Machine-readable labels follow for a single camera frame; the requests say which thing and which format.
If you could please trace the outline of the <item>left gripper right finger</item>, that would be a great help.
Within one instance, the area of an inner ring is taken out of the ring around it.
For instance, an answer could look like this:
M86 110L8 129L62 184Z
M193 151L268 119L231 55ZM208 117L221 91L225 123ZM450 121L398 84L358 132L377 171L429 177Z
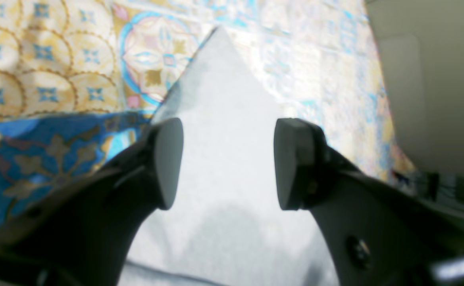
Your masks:
M275 177L283 210L309 210L342 286L464 286L464 212L370 177L323 130L278 119Z

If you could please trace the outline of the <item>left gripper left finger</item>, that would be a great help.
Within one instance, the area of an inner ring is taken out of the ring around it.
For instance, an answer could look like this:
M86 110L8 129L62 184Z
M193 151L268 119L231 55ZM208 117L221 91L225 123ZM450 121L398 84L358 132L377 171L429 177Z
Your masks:
M144 137L90 177L71 183L0 227L0 283L115 286L138 228L172 207L183 124Z

